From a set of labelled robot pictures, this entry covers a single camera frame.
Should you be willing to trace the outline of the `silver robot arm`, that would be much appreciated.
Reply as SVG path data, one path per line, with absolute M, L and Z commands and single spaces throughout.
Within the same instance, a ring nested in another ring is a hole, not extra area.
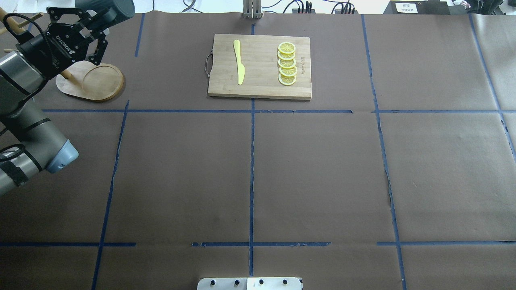
M 135 14 L 107 0 L 78 0 L 72 8 L 48 7 L 50 24 L 33 35 L 16 32 L 9 24 L 25 16 L 1 17 L 7 31 L 18 40 L 16 50 L 1 58 L 1 123 L 17 143 L 1 149 L 1 194 L 27 184 L 39 172 L 56 173 L 78 158 L 71 141 L 35 104 L 33 97 L 62 71 L 79 61 L 97 64 L 107 47 L 109 27 Z

